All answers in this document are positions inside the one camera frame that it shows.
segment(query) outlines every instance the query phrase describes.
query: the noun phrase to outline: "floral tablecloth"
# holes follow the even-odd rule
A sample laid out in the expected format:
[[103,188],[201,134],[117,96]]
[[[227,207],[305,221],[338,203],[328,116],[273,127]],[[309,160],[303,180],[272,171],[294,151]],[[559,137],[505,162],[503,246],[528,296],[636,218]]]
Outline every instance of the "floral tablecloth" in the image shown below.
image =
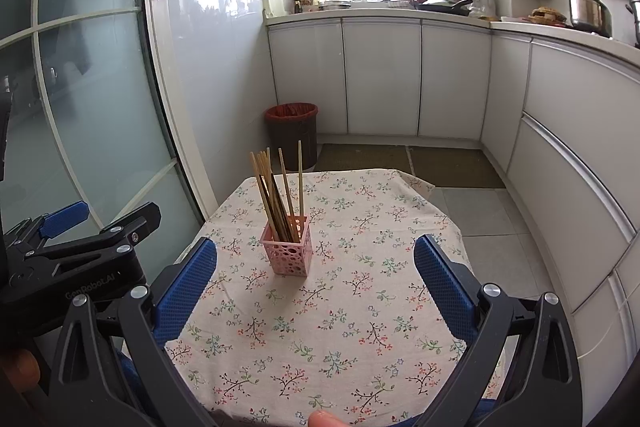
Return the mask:
[[260,194],[245,180],[197,236],[215,242],[218,266],[167,353],[213,416],[299,426],[329,409],[377,427],[419,415],[465,346],[415,269],[414,241],[431,233],[468,266],[460,231],[428,203],[433,185],[404,172],[312,172],[304,185],[309,276],[274,275],[258,243]]

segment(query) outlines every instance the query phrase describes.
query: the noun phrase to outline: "blue gripper pad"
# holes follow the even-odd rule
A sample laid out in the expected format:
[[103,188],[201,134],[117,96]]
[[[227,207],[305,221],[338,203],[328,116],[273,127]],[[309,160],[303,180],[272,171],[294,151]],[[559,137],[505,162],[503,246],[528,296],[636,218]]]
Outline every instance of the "blue gripper pad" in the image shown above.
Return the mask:
[[158,346],[177,339],[217,263],[216,245],[206,239],[175,278],[156,306],[154,338]]
[[53,239],[79,225],[87,217],[89,217],[89,205],[84,201],[78,201],[45,217],[38,232],[43,239]]
[[415,267],[451,334],[469,346],[478,336],[476,307],[442,259],[444,255],[432,237],[423,235],[416,239]]

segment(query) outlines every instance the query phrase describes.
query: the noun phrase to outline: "tablecloth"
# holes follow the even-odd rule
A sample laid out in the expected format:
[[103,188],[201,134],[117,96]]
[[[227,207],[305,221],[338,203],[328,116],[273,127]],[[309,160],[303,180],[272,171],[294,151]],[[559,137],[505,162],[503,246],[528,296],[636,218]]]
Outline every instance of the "tablecloth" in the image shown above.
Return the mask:
[[[297,202],[296,174],[289,184]],[[167,353],[222,418],[295,427],[326,409],[379,427],[419,415],[465,346],[415,269],[414,242],[431,233],[469,266],[460,230],[428,202],[433,185],[404,172],[311,172],[304,187],[308,277],[271,270],[260,195],[245,180],[197,236],[215,242],[218,265]],[[486,397],[501,379],[498,364]]]

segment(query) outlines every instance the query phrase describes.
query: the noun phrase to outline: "silver screw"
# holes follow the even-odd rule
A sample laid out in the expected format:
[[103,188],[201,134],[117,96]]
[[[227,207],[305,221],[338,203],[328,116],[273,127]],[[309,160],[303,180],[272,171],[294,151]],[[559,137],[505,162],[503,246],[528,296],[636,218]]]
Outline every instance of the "silver screw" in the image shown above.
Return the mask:
[[558,302],[560,302],[560,299],[555,293],[548,292],[545,293],[545,301],[547,301],[549,304],[558,304]]
[[80,307],[86,302],[86,295],[84,293],[81,293],[80,295],[76,295],[72,302],[74,306]]
[[500,288],[493,283],[485,284],[482,287],[482,290],[490,297],[497,297],[500,295]]
[[148,290],[146,289],[146,286],[136,286],[131,290],[130,295],[134,299],[142,299],[147,293]]

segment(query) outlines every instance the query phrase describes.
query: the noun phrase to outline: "trash can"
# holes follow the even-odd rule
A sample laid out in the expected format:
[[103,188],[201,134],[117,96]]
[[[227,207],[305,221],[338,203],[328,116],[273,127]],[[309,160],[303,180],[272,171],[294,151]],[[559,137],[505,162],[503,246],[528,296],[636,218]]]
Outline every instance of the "trash can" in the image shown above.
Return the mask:
[[298,140],[302,142],[302,169],[313,167],[318,161],[316,147],[316,115],[318,106],[312,103],[283,103],[267,109],[264,121],[271,140],[271,157],[282,149],[287,171],[298,170]]

